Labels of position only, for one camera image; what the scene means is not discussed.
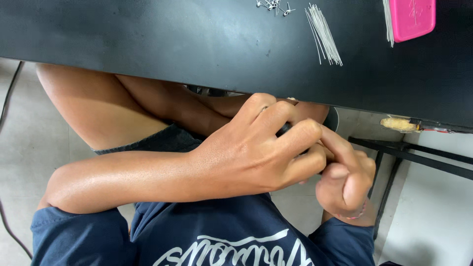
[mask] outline pink container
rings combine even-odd
[[[407,41],[435,27],[435,0],[390,0],[394,41]]]

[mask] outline bracelet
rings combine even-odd
[[[365,210],[366,210],[366,202],[368,201],[368,199],[365,200],[365,202],[363,203],[363,209],[361,209],[361,212],[357,215],[357,216],[353,216],[353,217],[343,217],[341,216],[340,214],[337,214],[339,218],[343,217],[343,218],[346,218],[346,219],[349,219],[349,220],[352,220],[352,219],[356,219],[356,218],[359,218],[360,216],[362,216],[364,213],[365,213]]]

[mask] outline power cord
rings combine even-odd
[[[24,64],[23,61],[20,61],[20,63],[18,64],[17,70],[15,71],[15,74],[13,74],[13,78],[12,78],[12,80],[10,82],[10,86],[7,90],[7,95],[5,96],[5,102],[3,103],[3,108],[2,108],[2,111],[1,111],[1,115],[0,115],[0,131],[1,131],[2,126],[3,126],[3,120],[5,118],[5,114],[6,114],[7,107],[8,107],[8,101],[10,100],[10,97],[11,97],[11,92],[13,90],[13,87],[15,86],[18,74],[20,73],[21,67],[23,66],[23,64]],[[0,216],[1,216],[1,221],[3,222],[3,226],[5,227],[5,230],[7,230],[7,233],[21,246],[21,248],[26,252],[28,257],[30,259],[33,259],[33,255],[31,255],[31,252],[29,252],[29,250],[26,248],[26,246],[17,238],[17,236],[15,236],[15,234],[11,231],[10,227],[8,226],[7,218],[5,216],[5,211],[3,210],[3,205],[1,203],[1,200],[0,200]]]

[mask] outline tiled floor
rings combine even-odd
[[[0,58],[1,102],[17,64],[18,61]],[[385,130],[379,125],[379,120],[384,115],[341,108],[338,111],[338,133],[345,138],[402,138],[402,134]],[[370,157],[376,156],[375,151],[366,151]],[[10,227],[30,250],[32,234],[29,226],[49,177],[56,168],[64,164],[92,156],[95,154],[52,105],[39,83],[34,64],[26,63],[13,91],[8,115],[0,132],[0,197]],[[391,164],[392,158],[386,157],[373,193],[375,205],[379,203]],[[318,179],[319,176],[315,176],[305,185],[297,184],[272,193],[273,201],[284,217],[306,235],[320,225],[322,217],[322,208],[315,197]],[[130,221],[134,213],[133,206],[122,206],[119,209]],[[19,266],[30,263],[23,250],[1,225],[0,257],[2,265]]]

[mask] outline white wall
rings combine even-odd
[[[418,144],[473,158],[473,134],[423,132]],[[464,168],[423,152],[416,154]],[[411,163],[379,264],[468,266],[473,258],[473,180]]]

